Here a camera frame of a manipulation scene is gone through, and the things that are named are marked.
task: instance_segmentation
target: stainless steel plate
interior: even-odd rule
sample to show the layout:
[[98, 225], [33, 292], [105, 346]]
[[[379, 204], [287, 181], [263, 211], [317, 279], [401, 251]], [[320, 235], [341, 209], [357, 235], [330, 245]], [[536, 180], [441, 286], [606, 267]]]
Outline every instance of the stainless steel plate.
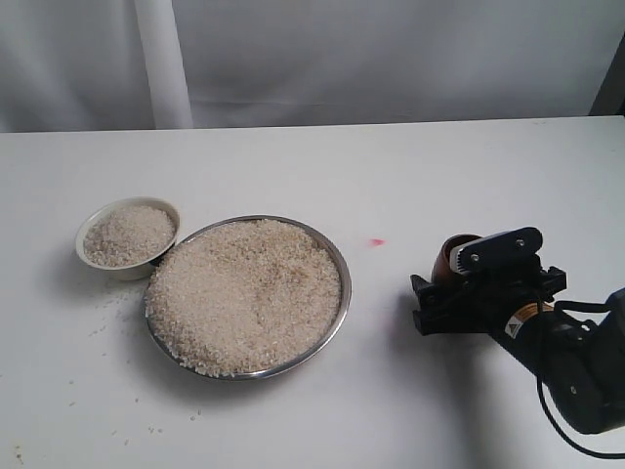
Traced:
[[[204, 377], [211, 378], [211, 379], [227, 380], [227, 381], [242, 381], [242, 380], [250, 380], [250, 379], [269, 378], [270, 376], [276, 376], [277, 374], [283, 373], [284, 371], [287, 371], [297, 366], [298, 364], [305, 362], [310, 357], [315, 355], [319, 350], [321, 350], [325, 346], [325, 344], [327, 344], [330, 341], [330, 339], [334, 337], [334, 334], [336, 334], [336, 332], [339, 330], [339, 327], [341, 327], [341, 324], [343, 323], [343, 320], [345, 319], [345, 316], [348, 312], [348, 307], [350, 306], [350, 299], [352, 298], [352, 279], [350, 277], [350, 271], [348, 269], [348, 265], [346, 264], [345, 259], [343, 259], [343, 256], [341, 255], [339, 250], [336, 248], [336, 246], [332, 244], [332, 242], [327, 237], [325, 237], [323, 234], [321, 234], [317, 230], [314, 230], [313, 228], [309, 227], [308, 225], [304, 225], [303, 223], [297, 222], [295, 220], [290, 220], [288, 218], [273, 217], [271, 215], [251, 215], [251, 216], [246, 216], [246, 217], [231, 218], [229, 220], [224, 220], [222, 222], [209, 225], [208, 227], [203, 228], [195, 232], [194, 234], [190, 235], [185, 240], [183, 240], [180, 244], [191, 242], [194, 239], [196, 239], [198, 236], [202, 235], [203, 233], [209, 230], [212, 230], [214, 228], [217, 228], [221, 225], [225, 225], [227, 223], [250, 222], [254, 220], [276, 220], [278, 222], [288, 223], [290, 225], [299, 227], [303, 229], [310, 237], [312, 237], [319, 244], [320, 247], [323, 247], [324, 249], [328, 251], [328, 253], [330, 254], [330, 257], [334, 261], [334, 264], [336, 265], [339, 271], [339, 279], [341, 282], [341, 302], [339, 304], [339, 309], [337, 311], [336, 318], [334, 319], [334, 322], [330, 326], [330, 329], [325, 333], [323, 337], [319, 339], [319, 341], [316, 344], [310, 347], [302, 355], [296, 357], [295, 359], [289, 362], [280, 364], [278, 366], [274, 366], [272, 368], [262, 369], [260, 371], [254, 371], [251, 373], [238, 373], [238, 374], [235, 374], [234, 376], [229, 376], [229, 375], [228, 376], [226, 375], [206, 376], [206, 375], [197, 373], [197, 371], [195, 371], [193, 368], [183, 366], [184, 369], [187, 369], [196, 374], [200, 374], [200, 376], [204, 376]], [[156, 336], [156, 334], [154, 334], [154, 331], [152, 330], [150, 322], [149, 322], [149, 311], [147, 309], [146, 309], [146, 322], [147, 322], [147, 327], [149, 329], [149, 333], [151, 334], [156, 344], [158, 344], [158, 346], [161, 348], [161, 350], [165, 352], [165, 354], [171, 360], [173, 360], [177, 364], [182, 365], [182, 361], [172, 356], [167, 346]]]

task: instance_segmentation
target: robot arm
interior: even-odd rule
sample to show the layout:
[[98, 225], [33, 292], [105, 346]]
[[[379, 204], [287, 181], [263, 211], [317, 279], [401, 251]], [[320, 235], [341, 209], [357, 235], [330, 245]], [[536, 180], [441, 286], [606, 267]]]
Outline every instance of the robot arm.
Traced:
[[[419, 304], [415, 325], [423, 335], [487, 333], [537, 377], [541, 404], [542, 383], [548, 387], [576, 431], [598, 434], [621, 427], [625, 288], [605, 304], [561, 301], [551, 307], [547, 303], [566, 289], [566, 274], [554, 267], [543, 270], [536, 255], [541, 246], [542, 234], [535, 228], [449, 239], [432, 281], [411, 277]], [[565, 311], [609, 314], [597, 325]]]

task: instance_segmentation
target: uncooked rice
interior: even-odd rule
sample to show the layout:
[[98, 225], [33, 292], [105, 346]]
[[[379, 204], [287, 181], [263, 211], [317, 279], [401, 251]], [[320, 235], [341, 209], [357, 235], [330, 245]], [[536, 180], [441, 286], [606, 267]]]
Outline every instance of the uncooked rice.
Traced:
[[181, 365], [234, 376], [289, 362], [328, 331], [341, 283], [328, 252], [298, 227], [233, 222], [178, 245], [153, 274], [147, 311]]
[[114, 210], [87, 232], [85, 255], [99, 266], [138, 264], [167, 247], [176, 228], [164, 211], [146, 205]]

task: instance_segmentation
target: white curtain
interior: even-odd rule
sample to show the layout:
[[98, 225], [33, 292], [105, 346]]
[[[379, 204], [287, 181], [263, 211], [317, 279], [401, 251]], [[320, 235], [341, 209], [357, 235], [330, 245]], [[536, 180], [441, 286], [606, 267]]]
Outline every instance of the white curtain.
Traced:
[[622, 0], [0, 0], [0, 131], [585, 115]]

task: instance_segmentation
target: white table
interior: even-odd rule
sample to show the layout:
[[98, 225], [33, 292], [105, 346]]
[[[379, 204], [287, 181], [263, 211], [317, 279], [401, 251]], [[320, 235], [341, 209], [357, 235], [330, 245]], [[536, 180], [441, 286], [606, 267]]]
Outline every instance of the white table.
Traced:
[[[487, 337], [419, 336], [408, 279], [451, 235], [531, 225], [561, 298], [623, 286], [621, 117], [5, 134], [0, 171], [2, 468], [621, 467], [566, 446]], [[146, 333], [145, 283], [72, 255], [85, 217], [138, 194], [177, 205], [183, 236], [259, 213], [317, 228], [353, 276], [342, 329], [264, 382], [178, 368]], [[577, 439], [625, 450], [625, 430]]]

